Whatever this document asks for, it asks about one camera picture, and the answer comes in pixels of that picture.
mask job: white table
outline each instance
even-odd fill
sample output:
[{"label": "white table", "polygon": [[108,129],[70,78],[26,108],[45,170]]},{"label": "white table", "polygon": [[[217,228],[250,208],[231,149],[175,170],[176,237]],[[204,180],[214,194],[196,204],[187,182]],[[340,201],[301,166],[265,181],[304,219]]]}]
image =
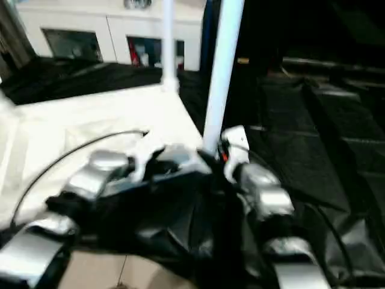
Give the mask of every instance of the white table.
[{"label": "white table", "polygon": [[[0,229],[8,226],[20,194],[48,163],[72,148],[105,134],[149,130],[165,144],[196,149],[202,138],[177,94],[161,85],[117,90],[18,107],[0,104]],[[55,166],[30,191],[18,220],[44,208],[66,179],[96,148],[126,151],[137,135],[120,135],[95,143]]]}]

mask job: white metal pole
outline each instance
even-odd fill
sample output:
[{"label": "white metal pole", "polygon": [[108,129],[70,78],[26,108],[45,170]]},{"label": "white metal pole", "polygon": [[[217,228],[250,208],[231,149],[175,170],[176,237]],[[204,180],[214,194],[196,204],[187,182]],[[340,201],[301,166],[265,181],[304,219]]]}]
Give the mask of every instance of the white metal pole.
[{"label": "white metal pole", "polygon": [[175,66],[174,0],[163,0],[162,84],[165,91],[179,89]]},{"label": "white metal pole", "polygon": [[222,0],[203,149],[214,154],[220,138],[244,0]]}]

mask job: floor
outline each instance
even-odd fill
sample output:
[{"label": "floor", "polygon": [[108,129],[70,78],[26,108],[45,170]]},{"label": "floor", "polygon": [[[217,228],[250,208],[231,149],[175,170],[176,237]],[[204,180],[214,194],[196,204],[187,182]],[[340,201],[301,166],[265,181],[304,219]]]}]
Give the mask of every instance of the floor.
[{"label": "floor", "polygon": [[139,256],[75,252],[59,289],[193,289],[157,263]]}]

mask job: wire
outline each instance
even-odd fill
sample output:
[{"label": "wire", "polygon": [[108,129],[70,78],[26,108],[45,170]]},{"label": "wire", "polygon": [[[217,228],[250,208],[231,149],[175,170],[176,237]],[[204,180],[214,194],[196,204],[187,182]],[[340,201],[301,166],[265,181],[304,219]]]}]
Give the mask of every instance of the wire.
[{"label": "wire", "polygon": [[13,211],[13,216],[12,216],[12,219],[11,219],[11,222],[10,222],[10,230],[11,232],[14,232],[16,230],[16,218],[17,218],[17,215],[19,213],[19,210],[20,210],[20,207],[21,205],[23,204],[23,201],[24,199],[26,198],[26,196],[28,195],[28,193],[31,191],[31,189],[33,188],[33,186],[39,181],[39,179],[41,179],[49,170],[51,170],[51,168],[53,168],[54,166],[56,166],[60,161],[62,161],[64,158],[68,157],[69,155],[73,154],[74,152],[77,152],[89,145],[92,145],[93,143],[96,143],[98,141],[101,141],[101,140],[104,140],[106,138],[110,138],[110,137],[113,137],[113,136],[116,136],[116,135],[121,135],[121,134],[141,134],[142,136],[145,136],[147,134],[147,132],[145,131],[140,131],[140,130],[131,130],[131,131],[120,131],[120,132],[114,132],[114,133],[111,133],[111,134],[106,134],[106,135],[103,135],[101,137],[98,137],[98,138],[94,138],[93,140],[90,140],[84,144],[81,144],[80,146],[77,146],[73,149],[71,149],[70,151],[66,152],[64,155],[60,156],[59,158],[57,158],[56,160],[54,160],[53,162],[51,162],[48,166],[45,167],[45,169],[43,169],[34,179],[33,181],[29,184],[29,186],[27,186],[27,188],[24,190],[21,198],[19,199],[14,211]]}]

